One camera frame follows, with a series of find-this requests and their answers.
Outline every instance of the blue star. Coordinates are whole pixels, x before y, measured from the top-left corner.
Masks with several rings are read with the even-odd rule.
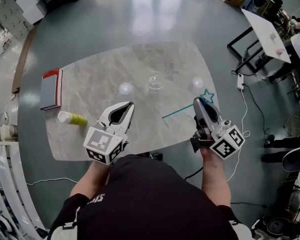
[[[205,89],[204,94],[201,94],[200,97],[203,99],[203,104],[211,103],[213,104],[213,96],[215,96],[214,93],[209,93],[208,89]]]

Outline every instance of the polished floor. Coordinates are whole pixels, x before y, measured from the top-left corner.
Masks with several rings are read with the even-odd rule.
[[[16,40],[13,36],[10,38],[10,45],[4,53],[0,54],[0,126],[4,123],[7,125],[18,125],[17,113],[19,97],[17,95],[11,100],[11,89],[24,41]],[[6,121],[2,114],[5,110],[8,116]]]
[[[19,100],[19,146],[27,182],[68,177],[78,180],[88,162],[54,160],[49,147],[44,112],[39,110],[42,73],[61,68],[90,55],[133,44],[193,41],[201,52],[212,76],[224,118],[241,127],[245,104],[237,90],[237,77],[231,74],[238,61],[226,44],[249,27],[239,8],[221,0],[79,0],[66,4],[40,23],[25,65]],[[236,48],[243,53],[256,36],[251,33]],[[272,60],[262,76],[281,65]],[[244,67],[242,72],[250,74]],[[300,114],[299,103],[286,95],[292,81],[270,84],[254,76],[245,77],[254,98],[265,115],[266,128],[277,137],[285,135],[283,125],[289,114]],[[264,150],[263,119],[248,90],[244,90],[248,106],[244,130],[251,131],[241,151],[240,163],[229,181],[232,201],[274,203],[280,186],[280,165],[262,164]],[[188,142],[163,150],[164,161],[182,176],[192,174],[201,166],[200,155],[194,154]],[[228,177],[233,173],[237,156],[225,162]],[[201,174],[189,179],[201,185]],[[49,181],[30,186],[38,214],[50,227],[73,183]],[[239,220],[250,226],[267,212],[261,206],[234,204]]]

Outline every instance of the red book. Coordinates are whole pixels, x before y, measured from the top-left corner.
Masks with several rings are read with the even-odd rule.
[[[42,75],[40,109],[50,110],[61,107],[63,71],[60,68],[52,69]]]

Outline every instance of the black table frame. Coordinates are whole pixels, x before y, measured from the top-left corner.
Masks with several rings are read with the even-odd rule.
[[[244,51],[244,55],[241,56],[240,53],[233,48],[233,45],[235,43],[237,43],[238,41],[240,41],[242,38],[244,38],[247,34],[249,34],[251,31],[253,30],[252,26],[250,26],[246,31],[244,31],[242,34],[240,34],[238,37],[236,37],[235,39],[233,39],[230,43],[228,43],[226,45],[226,47],[239,59],[239,64],[236,67],[236,69],[234,71],[238,71],[239,69],[241,69],[244,65],[247,65],[252,72],[256,73],[258,72],[260,69],[262,69],[272,58],[271,57],[267,57],[259,66],[254,67],[250,61],[258,54],[260,53],[263,48],[262,46],[255,51],[250,57],[247,57],[248,51],[249,49],[251,49],[253,46],[255,46],[255,44],[257,44],[259,42],[259,40],[257,39],[256,41],[254,41],[252,44],[250,44]]]

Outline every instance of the gray marble tabletop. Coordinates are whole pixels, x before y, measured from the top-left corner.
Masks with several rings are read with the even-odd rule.
[[[133,154],[188,140],[196,131],[195,112],[189,106],[195,97],[206,93],[206,100],[219,107],[208,67],[192,42],[117,48],[62,70],[62,106],[45,111],[47,136],[57,160],[86,160],[83,143],[89,126],[118,102],[135,104],[127,132],[127,148]],[[131,90],[123,88],[123,83],[128,83]],[[87,126],[60,123],[60,110],[86,117]]]

